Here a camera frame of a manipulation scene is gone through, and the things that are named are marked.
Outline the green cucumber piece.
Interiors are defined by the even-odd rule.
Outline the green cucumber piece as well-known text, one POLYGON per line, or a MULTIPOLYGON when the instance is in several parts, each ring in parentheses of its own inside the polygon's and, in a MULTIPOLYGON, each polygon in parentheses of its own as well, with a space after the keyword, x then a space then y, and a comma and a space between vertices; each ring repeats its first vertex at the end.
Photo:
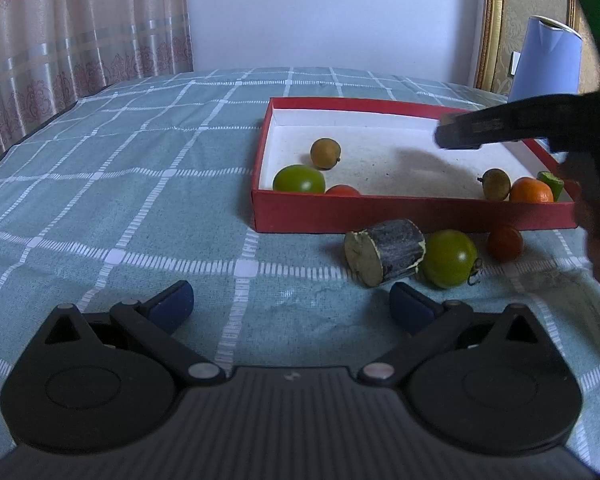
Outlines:
POLYGON ((536 175, 536 178, 550 188, 553 194, 553 200, 555 202, 558 202, 560 196, 562 196, 562 191, 564 190, 564 181, 561 178, 556 177, 552 172, 547 170, 540 171, 536 175))

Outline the orange mandarin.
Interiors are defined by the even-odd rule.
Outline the orange mandarin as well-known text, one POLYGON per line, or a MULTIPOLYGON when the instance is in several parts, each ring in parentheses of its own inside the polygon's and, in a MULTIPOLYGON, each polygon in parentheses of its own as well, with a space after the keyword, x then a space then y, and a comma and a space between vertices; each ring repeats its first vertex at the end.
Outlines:
POLYGON ((545 204, 554 202, 554 194, 548 184, 538 179, 522 177, 514 182, 509 191, 512 203, 545 204))

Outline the brown longan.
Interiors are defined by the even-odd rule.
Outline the brown longan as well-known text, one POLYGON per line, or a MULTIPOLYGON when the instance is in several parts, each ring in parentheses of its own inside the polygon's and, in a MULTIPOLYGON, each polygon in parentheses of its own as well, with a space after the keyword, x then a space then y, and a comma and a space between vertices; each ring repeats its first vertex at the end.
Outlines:
POLYGON ((312 164, 321 170, 334 168, 340 161, 341 146, 335 140, 321 138, 316 140, 310 149, 312 164))
POLYGON ((483 196, 491 202, 502 202, 509 196, 510 184, 509 176, 505 171, 498 168, 491 168, 478 177, 481 184, 483 196))

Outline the green tomato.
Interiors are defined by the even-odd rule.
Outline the green tomato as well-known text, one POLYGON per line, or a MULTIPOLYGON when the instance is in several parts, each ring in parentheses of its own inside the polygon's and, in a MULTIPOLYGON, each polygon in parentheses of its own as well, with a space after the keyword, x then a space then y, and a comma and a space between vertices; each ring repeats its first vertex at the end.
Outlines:
POLYGON ((419 271, 429 283, 448 289, 468 284, 481 266, 477 247, 467 234, 441 230, 427 236, 419 271))
POLYGON ((326 182, 321 171, 304 165, 286 166, 275 175, 273 190, 288 193, 324 194, 326 182))

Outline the red cherry tomato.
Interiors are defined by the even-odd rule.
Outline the red cherry tomato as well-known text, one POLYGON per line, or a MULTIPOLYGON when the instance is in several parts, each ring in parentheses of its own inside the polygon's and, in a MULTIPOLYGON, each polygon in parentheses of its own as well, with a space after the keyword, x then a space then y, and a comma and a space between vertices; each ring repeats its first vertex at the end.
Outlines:
POLYGON ((524 252, 524 239, 512 226, 498 226, 486 238, 486 251, 499 263, 511 262, 524 252))
POLYGON ((325 192, 326 195, 329 196, 360 196, 361 193, 358 192, 356 188, 350 185, 338 184, 334 185, 331 188, 328 188, 325 192))

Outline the dark sugarcane piece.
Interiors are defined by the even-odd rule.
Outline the dark sugarcane piece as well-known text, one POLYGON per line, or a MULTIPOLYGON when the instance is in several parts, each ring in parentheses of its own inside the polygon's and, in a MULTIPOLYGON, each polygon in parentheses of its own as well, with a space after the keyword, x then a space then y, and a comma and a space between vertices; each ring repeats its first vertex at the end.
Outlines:
POLYGON ((351 271, 368 287, 413 275, 426 255, 426 238, 411 220, 376 223, 344 236, 351 271))

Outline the blue electric kettle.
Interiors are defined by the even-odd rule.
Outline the blue electric kettle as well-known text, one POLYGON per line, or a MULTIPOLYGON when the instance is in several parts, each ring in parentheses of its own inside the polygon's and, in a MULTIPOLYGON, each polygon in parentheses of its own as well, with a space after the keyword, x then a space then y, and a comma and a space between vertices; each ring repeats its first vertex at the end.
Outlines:
POLYGON ((582 46, 582 36, 568 25, 541 15, 529 18, 509 102, 576 94, 582 46))

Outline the teal checked bed cover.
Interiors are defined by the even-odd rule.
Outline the teal checked bed cover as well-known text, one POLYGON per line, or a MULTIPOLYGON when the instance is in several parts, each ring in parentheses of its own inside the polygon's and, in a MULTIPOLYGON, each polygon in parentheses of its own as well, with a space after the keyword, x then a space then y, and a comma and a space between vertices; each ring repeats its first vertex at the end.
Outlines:
POLYGON ((173 337, 226 374, 187 389, 145 437, 70 455, 12 438, 0 408, 0 479, 600 479, 600 285, 575 228, 518 230, 499 263, 488 232, 468 284, 420 273, 366 286, 345 233, 261 233, 251 181, 273 98, 355 98, 478 110, 501 97, 458 84, 332 68, 273 68, 115 84, 0 162, 0 395, 54 307, 144 302, 177 281, 193 312, 173 337), (477 312, 524 304, 580 388, 567 442, 517 456, 471 452, 428 430, 367 363, 406 341, 399 282, 477 312))

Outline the red cardboard tray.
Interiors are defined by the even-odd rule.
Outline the red cardboard tray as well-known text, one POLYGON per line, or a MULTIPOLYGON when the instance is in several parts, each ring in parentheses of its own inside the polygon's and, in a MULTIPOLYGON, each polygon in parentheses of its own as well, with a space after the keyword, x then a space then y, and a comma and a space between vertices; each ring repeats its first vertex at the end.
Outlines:
POLYGON ((571 229, 573 195, 566 185, 556 203, 485 200, 478 181, 500 168, 512 179, 553 171, 556 159, 539 142, 486 144, 442 150, 434 142, 443 106, 355 98, 273 98, 263 119, 251 181, 253 226, 261 233, 345 233, 407 218, 424 233, 454 229, 488 232, 571 229), (326 171, 327 186, 350 185, 355 196, 281 193, 279 170, 306 164, 314 141, 339 143, 341 159, 326 171))

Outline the pink patterned curtain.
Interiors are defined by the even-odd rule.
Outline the pink patterned curtain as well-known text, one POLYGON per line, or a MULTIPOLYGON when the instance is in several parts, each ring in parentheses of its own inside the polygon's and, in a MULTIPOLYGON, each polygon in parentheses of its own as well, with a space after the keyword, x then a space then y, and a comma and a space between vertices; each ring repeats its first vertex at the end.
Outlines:
POLYGON ((84 96, 193 64, 186 0, 0 0, 0 157, 84 96))

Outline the white wall switch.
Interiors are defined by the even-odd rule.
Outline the white wall switch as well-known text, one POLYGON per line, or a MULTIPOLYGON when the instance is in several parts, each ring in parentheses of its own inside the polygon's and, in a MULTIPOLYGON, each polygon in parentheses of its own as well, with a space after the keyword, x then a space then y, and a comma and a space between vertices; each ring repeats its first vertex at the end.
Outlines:
POLYGON ((511 76, 511 77, 515 76, 519 59, 520 59, 520 53, 518 51, 513 51, 510 54, 509 66, 508 66, 509 76, 511 76))

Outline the gold wall moulding frame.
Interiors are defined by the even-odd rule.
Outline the gold wall moulding frame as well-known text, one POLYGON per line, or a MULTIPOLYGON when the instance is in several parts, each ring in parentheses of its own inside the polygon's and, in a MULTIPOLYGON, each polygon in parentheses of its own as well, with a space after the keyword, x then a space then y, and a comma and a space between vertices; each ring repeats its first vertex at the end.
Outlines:
POLYGON ((474 86, 509 94, 513 53, 521 49, 528 18, 542 15, 573 29, 578 27, 576 0, 481 0, 478 13, 479 47, 474 86))

